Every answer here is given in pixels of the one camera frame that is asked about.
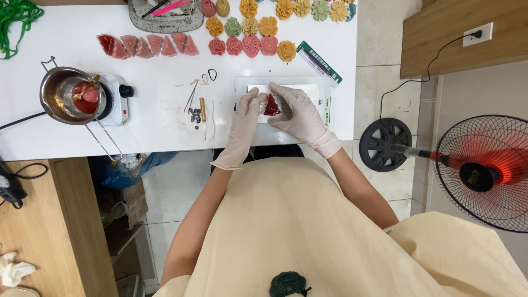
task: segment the wooden desk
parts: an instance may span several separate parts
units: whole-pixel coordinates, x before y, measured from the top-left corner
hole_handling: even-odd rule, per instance
[[[20,180],[27,192],[22,209],[9,203],[0,207],[0,254],[18,251],[15,262],[37,267],[20,286],[35,289],[42,297],[117,297],[87,158],[5,165],[16,172],[35,162],[50,170],[41,178]],[[41,172],[40,166],[33,166],[21,174]]]

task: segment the black knob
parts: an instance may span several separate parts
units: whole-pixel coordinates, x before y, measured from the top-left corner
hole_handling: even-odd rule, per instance
[[[131,86],[120,85],[119,86],[119,94],[123,98],[133,97],[134,96],[134,88],[131,87]]]

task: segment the hand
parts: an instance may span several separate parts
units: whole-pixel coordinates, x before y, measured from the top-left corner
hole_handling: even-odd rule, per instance
[[[249,147],[255,132],[257,131],[257,116],[260,114],[260,104],[268,98],[268,94],[259,93],[259,89],[253,88],[249,93],[240,98],[237,111],[233,117],[231,132],[225,149],[216,160],[211,162],[213,166],[223,170],[240,169],[242,162],[249,153]]]
[[[341,148],[341,141],[323,123],[317,108],[302,90],[283,87],[270,82],[271,92],[284,98],[291,108],[289,120],[270,120],[269,124],[306,143],[323,158],[331,157]]]

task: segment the electrical outlet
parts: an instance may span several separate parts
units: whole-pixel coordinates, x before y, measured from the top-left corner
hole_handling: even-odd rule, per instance
[[[466,31],[466,32],[464,32],[464,35],[471,34],[473,32],[477,32],[478,30],[482,30],[482,37],[481,38],[477,38],[477,37],[474,37],[474,36],[466,36],[466,37],[464,37],[464,39],[462,41],[462,47],[463,48],[468,47],[468,46],[473,45],[473,44],[477,44],[477,43],[481,43],[481,42],[484,42],[484,41],[491,40],[492,39],[492,33],[493,33],[493,22],[491,22],[489,24],[485,24],[485,25],[477,27],[477,28],[474,28],[474,29],[471,29],[469,31]]]

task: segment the pot handle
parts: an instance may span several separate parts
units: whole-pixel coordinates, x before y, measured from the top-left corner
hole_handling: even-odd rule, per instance
[[[105,131],[106,135],[108,135],[108,138],[110,138],[110,140],[112,141],[112,143],[117,147],[117,150],[119,151],[119,159],[114,159],[112,158],[112,156],[108,153],[108,151],[106,150],[106,148],[99,142],[99,140],[97,139],[97,137],[95,136],[95,134],[92,132],[92,130],[90,130],[90,128],[88,127],[88,125],[84,125],[86,127],[86,129],[88,129],[88,131],[90,131],[90,134],[92,134],[93,138],[96,139],[97,143],[99,143],[99,145],[102,147],[102,149],[105,151],[106,155],[110,158],[110,160],[116,162],[116,161],[119,161],[123,158],[123,153],[121,152],[121,150],[119,149],[119,146],[117,146],[116,142],[112,139],[112,137],[110,136],[110,134],[108,134],[108,132],[106,131],[105,127],[103,125],[101,125],[101,122],[96,118],[96,121],[97,123],[99,123],[99,126],[101,126],[101,128]]]
[[[50,56],[50,58],[51,58],[51,60],[49,60],[48,62],[44,62],[44,61],[40,62],[40,64],[42,64],[42,67],[44,67],[46,72],[48,72],[48,69],[46,68],[46,65],[44,65],[44,64],[48,64],[49,62],[53,62],[53,64],[55,64],[55,67],[58,67],[57,63],[55,62],[55,57],[54,56]]]

